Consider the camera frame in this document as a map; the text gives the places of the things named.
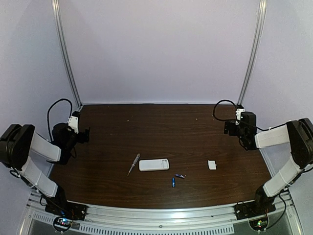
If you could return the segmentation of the white battery cover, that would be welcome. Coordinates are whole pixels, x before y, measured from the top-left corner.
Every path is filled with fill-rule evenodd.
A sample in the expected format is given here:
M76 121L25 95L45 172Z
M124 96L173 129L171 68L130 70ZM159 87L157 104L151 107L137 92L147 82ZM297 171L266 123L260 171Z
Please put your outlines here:
M208 168L210 170L216 170L217 169L216 162L214 160L208 160Z

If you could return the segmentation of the clear handle screwdriver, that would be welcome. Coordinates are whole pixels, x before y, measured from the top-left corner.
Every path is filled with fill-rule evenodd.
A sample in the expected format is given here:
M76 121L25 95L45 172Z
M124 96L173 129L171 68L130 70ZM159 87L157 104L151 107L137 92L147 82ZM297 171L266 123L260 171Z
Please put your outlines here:
M131 167L130 167L130 169L129 169L129 171L128 171L127 176L129 176L129 175L130 175L131 171L133 170L133 168L135 167L135 165L136 165L136 164L137 164L137 162L139 161L140 156L141 156L141 154L140 154L140 153L138 153L138 154L136 155L136 157L135 157L135 159L134 159L134 161L133 161L133 163L132 163L132 165L131 165Z

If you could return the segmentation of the purple AAA battery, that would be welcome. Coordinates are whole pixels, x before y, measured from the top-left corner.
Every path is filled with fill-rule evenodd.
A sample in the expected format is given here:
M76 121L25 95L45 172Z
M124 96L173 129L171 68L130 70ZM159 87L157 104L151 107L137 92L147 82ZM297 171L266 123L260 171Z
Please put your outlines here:
M174 176L178 178L182 178L182 179L185 179L186 177L185 175L181 175L181 174L175 174Z

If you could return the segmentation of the blue AAA battery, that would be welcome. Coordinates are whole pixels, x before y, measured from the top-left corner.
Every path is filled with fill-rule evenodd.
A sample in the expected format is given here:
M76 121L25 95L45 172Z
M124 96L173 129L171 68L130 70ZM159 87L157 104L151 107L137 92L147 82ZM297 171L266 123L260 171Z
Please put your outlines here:
M175 186L176 186L176 181L175 181L175 178L173 177L172 178L172 187L175 188Z

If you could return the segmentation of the white remote control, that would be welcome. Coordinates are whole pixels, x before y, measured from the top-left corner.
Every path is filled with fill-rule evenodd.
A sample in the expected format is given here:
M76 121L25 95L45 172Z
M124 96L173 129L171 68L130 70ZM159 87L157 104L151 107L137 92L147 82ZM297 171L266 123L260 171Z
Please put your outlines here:
M140 160L139 171L162 171L168 170L170 164L168 159L152 159L152 160Z

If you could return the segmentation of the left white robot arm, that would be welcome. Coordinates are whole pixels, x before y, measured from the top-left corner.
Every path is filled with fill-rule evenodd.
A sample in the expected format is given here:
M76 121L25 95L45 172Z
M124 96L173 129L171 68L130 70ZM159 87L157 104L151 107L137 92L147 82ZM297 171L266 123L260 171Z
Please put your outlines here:
M54 140L48 141L35 131L32 124L11 124L0 138L0 162L10 169L12 175L22 179L47 200L66 204L64 189L49 179L31 156L37 155L52 164L66 165L73 157L76 144L89 142L90 129L76 132L73 127L60 123L55 126L52 135Z

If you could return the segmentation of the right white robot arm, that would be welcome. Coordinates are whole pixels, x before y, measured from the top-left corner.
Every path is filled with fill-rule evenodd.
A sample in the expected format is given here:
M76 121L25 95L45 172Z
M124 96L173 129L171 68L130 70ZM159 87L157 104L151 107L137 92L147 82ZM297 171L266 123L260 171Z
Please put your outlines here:
M224 133L236 136L247 151L284 149L286 162L255 193L255 208L265 209L275 197L291 186L313 163L313 124L308 118L290 120L276 127L259 129L256 115L244 109L234 119L224 121Z

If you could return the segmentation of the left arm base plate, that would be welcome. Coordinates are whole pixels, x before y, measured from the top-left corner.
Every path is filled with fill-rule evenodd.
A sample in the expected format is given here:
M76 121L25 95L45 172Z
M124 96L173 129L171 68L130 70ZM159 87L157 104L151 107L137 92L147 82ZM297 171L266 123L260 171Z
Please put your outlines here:
M67 202L67 207L61 209L52 203L45 206L45 211L54 215L63 216L72 220L85 220L87 213L87 205Z

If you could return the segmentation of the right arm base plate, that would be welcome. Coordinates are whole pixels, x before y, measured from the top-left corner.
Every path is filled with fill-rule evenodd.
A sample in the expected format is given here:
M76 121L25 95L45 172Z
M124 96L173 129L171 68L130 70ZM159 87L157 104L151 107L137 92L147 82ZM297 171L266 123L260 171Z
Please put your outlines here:
M237 220L242 220L246 218L252 218L256 216L265 215L269 212L274 212L276 207L273 204L267 205L265 207L257 207L255 201L243 202L239 201L233 206Z

